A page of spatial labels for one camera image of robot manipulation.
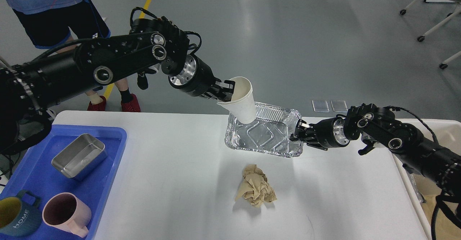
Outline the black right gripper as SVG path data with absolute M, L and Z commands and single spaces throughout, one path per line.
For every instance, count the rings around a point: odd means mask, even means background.
M 340 117 L 321 120 L 316 124 L 308 124 L 304 120 L 298 120 L 294 133 L 306 134 L 291 134 L 290 141 L 303 142 L 310 147 L 321 150 L 346 147 L 350 143 L 344 132 L 344 119 Z

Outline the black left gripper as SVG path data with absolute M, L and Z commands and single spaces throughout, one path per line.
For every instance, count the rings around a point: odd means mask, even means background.
M 217 101 L 229 102 L 232 100 L 235 81 L 220 81 L 212 73 L 209 65 L 195 55 L 187 55 L 181 72 L 169 77 L 170 86 L 192 97 L 213 98 Z

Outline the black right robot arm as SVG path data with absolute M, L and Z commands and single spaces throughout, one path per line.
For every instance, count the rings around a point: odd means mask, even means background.
M 460 227 L 460 207 L 453 212 L 448 202 L 460 204 L 461 159 L 450 149 L 441 146 L 434 132 L 432 140 L 412 124 L 395 118 L 402 107 L 377 107 L 375 104 L 352 106 L 346 115 L 308 124 L 298 120 L 291 141 L 301 141 L 316 149 L 346 147 L 351 140 L 361 139 L 366 145 L 358 151 L 363 156 L 380 143 L 393 153 L 409 173 L 433 181 L 441 193 L 431 216 L 431 238 L 436 239 L 436 220 L 441 211 L 456 227 Z

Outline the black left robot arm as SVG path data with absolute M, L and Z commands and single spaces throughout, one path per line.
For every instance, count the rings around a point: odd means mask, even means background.
M 166 17 L 136 7 L 149 18 L 130 19 L 128 35 L 79 39 L 76 49 L 56 54 L 54 47 L 33 61 L 8 66 L 1 63 L 1 154 L 14 155 L 40 143 L 51 131 L 46 110 L 85 91 L 137 74 L 140 89 L 148 88 L 147 74 L 155 65 L 170 85 L 192 97 L 229 102 L 235 81 L 216 78 L 209 65 L 195 53 L 201 43 Z

